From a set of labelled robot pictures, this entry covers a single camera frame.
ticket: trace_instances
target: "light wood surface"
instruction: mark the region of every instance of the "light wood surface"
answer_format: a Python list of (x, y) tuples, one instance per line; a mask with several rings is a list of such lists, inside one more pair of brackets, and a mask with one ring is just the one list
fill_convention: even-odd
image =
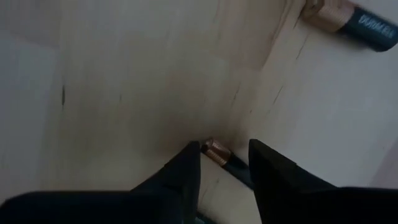
[[(25, 2), (1, 3), (1, 199), (131, 189), (208, 136), (369, 185), (398, 137), (398, 49), (304, 24), (304, 1)], [(398, 22), (393, 0), (357, 2)], [(199, 208), (260, 222), (252, 192), (205, 157)]]

